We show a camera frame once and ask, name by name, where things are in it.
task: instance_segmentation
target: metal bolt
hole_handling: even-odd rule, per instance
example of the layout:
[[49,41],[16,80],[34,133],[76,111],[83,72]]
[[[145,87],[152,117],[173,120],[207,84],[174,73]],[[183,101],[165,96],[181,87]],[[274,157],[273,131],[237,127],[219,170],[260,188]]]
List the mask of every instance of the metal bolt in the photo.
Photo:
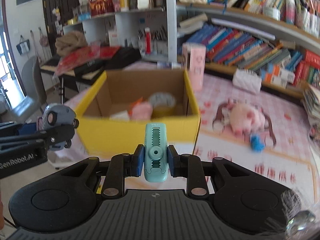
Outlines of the metal bolt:
[[114,187],[110,187],[110,188],[106,188],[104,191],[103,191],[104,195],[106,196],[115,196],[115,195],[118,195],[119,194],[119,190],[117,190],[116,188]]
[[204,188],[202,187],[195,187],[191,190],[191,193],[193,195],[196,195],[196,196],[203,196],[205,194],[207,194],[207,190],[205,190]]

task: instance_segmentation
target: yellow cardboard box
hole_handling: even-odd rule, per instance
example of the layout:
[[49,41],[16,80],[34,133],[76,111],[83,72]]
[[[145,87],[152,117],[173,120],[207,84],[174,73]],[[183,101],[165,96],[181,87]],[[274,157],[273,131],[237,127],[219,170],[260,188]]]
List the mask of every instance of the yellow cardboard box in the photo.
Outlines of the yellow cardboard box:
[[104,72],[89,89],[75,112],[77,132],[90,155],[111,157],[133,153],[144,144],[146,121],[111,120],[108,117],[129,110],[130,104],[156,92],[176,98],[174,115],[153,119],[167,128],[168,142],[195,143],[200,125],[199,107],[188,74],[184,70],[137,70]]

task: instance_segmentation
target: pink plush toy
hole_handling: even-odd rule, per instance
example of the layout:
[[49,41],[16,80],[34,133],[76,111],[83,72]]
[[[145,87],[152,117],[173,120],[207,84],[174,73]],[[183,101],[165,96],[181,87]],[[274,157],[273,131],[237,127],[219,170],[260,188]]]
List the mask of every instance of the pink plush toy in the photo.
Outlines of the pink plush toy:
[[264,129],[266,119],[263,113],[253,106],[239,103],[228,105],[227,108],[231,109],[230,126],[235,135],[250,134]]

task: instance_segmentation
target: gray chair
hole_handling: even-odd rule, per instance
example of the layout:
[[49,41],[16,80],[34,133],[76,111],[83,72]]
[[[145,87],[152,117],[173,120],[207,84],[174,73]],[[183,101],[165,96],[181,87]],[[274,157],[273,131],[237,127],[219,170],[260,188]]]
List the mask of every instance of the gray chair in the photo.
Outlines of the gray chair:
[[23,66],[21,78],[26,90],[26,97],[12,109],[11,113],[16,122],[25,122],[41,106],[46,103],[47,94],[44,90],[39,62],[36,56],[31,57]]

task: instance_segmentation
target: beige knitted cloth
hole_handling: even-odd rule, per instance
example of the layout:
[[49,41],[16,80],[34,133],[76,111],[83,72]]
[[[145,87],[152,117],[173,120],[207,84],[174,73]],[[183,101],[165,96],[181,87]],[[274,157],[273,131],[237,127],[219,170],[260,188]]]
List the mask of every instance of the beige knitted cloth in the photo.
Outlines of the beige knitted cloth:
[[56,39],[57,54],[61,57],[65,57],[70,52],[87,45],[84,34],[79,31],[69,32]]

